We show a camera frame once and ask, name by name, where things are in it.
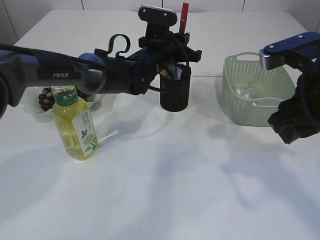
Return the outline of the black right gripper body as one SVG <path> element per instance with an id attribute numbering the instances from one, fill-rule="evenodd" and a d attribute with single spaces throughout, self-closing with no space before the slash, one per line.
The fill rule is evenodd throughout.
<path id="1" fill-rule="evenodd" d="M 307 118 L 315 127 L 315 135 L 318 134 L 320 132 L 320 72 L 301 74 L 295 93 L 289 100 L 300 103 Z"/>

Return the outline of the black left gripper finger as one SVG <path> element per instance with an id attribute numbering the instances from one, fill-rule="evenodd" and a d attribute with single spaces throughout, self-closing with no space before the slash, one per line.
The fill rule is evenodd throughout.
<path id="1" fill-rule="evenodd" d="M 202 51 L 201 50 L 193 50 L 189 47 L 184 48 L 184 56 L 186 62 L 199 62 L 202 57 Z"/>
<path id="2" fill-rule="evenodd" d="M 190 41 L 190 33 L 186 32 L 184 34 L 180 34 L 179 32 L 173 33 L 173 37 L 179 41 L 180 43 L 187 45 Z"/>

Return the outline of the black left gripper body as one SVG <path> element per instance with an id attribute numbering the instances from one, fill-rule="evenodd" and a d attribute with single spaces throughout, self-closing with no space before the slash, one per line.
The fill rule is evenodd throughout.
<path id="1" fill-rule="evenodd" d="M 127 57 L 132 67 L 132 77 L 129 81 L 127 93 L 130 95 L 145 94 L 147 90 L 160 93 L 160 71 L 169 64 L 190 67 L 185 60 L 184 45 L 173 37 L 170 32 L 167 39 L 153 38 L 147 40 L 141 37 L 139 42 L 143 47 Z"/>

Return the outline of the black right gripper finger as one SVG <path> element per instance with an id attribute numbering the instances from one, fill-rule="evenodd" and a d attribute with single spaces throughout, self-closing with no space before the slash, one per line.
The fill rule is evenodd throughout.
<path id="1" fill-rule="evenodd" d="M 278 110 L 269 117 L 267 122 L 285 144 L 315 135 L 315 127 L 300 103 L 294 99 L 281 102 Z"/>

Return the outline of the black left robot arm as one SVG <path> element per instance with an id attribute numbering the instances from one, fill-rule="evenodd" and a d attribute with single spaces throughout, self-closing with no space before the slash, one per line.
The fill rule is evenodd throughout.
<path id="1" fill-rule="evenodd" d="M 190 63 L 202 51 L 188 47 L 189 34 L 170 33 L 166 38 L 139 39 L 139 51 L 125 57 L 95 49 L 73 57 L 62 53 L 2 44 L 0 46 L 0 111 L 16 107 L 29 87 L 75 86 L 85 94 L 145 94 L 160 77 L 161 106 L 170 112 L 184 110 L 189 101 Z"/>

